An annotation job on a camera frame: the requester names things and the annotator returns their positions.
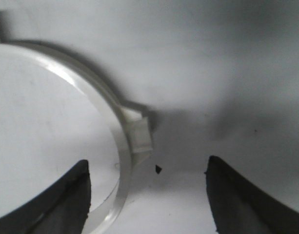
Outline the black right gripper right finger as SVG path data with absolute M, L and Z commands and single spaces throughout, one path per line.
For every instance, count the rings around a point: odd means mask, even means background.
M 209 157 L 205 177 L 217 233 L 299 234 L 299 212 L 265 193 L 220 157 Z

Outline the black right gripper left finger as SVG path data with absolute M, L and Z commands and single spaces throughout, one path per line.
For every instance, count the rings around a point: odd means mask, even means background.
M 0 234 L 80 234 L 91 205 L 89 163 L 80 160 L 41 194 L 0 218 Z

